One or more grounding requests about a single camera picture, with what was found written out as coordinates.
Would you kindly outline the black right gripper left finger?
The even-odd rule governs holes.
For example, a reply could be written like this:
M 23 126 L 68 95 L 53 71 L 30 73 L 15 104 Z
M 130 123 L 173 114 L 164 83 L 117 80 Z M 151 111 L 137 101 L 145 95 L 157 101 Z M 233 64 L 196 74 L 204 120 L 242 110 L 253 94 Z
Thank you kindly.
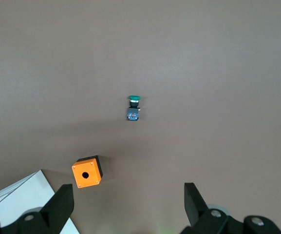
M 0 226 L 0 234 L 58 234 L 73 210 L 73 186 L 64 184 L 39 212 L 28 212 L 8 226 Z

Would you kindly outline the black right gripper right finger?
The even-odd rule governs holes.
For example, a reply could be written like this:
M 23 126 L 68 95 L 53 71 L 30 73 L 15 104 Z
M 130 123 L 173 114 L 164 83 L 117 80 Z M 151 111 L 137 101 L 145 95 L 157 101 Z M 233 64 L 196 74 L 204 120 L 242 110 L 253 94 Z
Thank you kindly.
M 249 215 L 243 222 L 218 208 L 209 208 L 194 183 L 184 184 L 184 205 L 190 225 L 183 234 L 281 234 L 270 219 Z

